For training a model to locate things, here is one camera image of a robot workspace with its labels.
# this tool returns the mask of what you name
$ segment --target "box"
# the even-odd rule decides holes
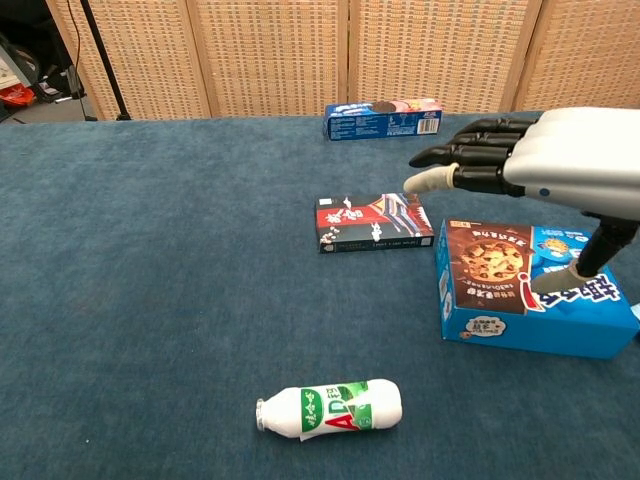
[[[433,245],[433,229],[415,194],[320,198],[315,214],[320,253]]]
[[[445,340],[611,358],[638,320],[605,267],[580,288],[531,291],[531,279],[566,268],[589,233],[448,219],[436,251]]]
[[[438,133],[442,107],[433,98],[328,105],[324,134],[330,140]]]

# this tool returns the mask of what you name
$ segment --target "wicker panel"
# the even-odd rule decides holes
[[[348,0],[189,0],[214,115],[346,101]]]
[[[47,0],[73,60],[76,32],[66,0]],[[184,0],[91,0],[129,113],[134,119],[210,117]],[[71,0],[80,28],[79,69],[98,111],[118,113],[107,75],[79,0]]]
[[[640,106],[640,2],[549,0],[515,107]]]
[[[509,108],[540,0],[352,0],[349,101]]]

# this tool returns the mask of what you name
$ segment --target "product label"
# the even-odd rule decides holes
[[[302,437],[373,428],[367,382],[300,389]]]

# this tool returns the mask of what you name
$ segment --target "black pole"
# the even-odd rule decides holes
[[[127,107],[124,104],[122,93],[120,93],[120,87],[118,86],[116,75],[115,73],[113,73],[113,67],[111,66],[111,62],[109,61],[107,50],[104,48],[104,43],[102,42],[102,37],[100,36],[100,30],[98,30],[96,19],[93,16],[93,12],[91,11],[89,0],[80,0],[80,3],[82,4],[82,9],[84,10],[85,17],[87,17],[87,23],[89,23],[89,28],[91,29],[93,40],[96,42],[96,47],[98,47],[98,53],[100,53],[100,58],[102,59],[102,64],[104,65],[104,69],[107,72],[107,77],[109,77],[111,90],[113,90],[113,95],[116,97],[116,102],[118,103],[118,108],[120,109],[120,113],[118,114],[116,120],[131,120],[131,116],[129,115],[129,112],[127,112]]]

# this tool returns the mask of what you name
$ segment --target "bottle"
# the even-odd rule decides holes
[[[258,430],[301,442],[325,433],[391,428],[401,418],[400,390],[384,379],[290,387],[256,403]]]

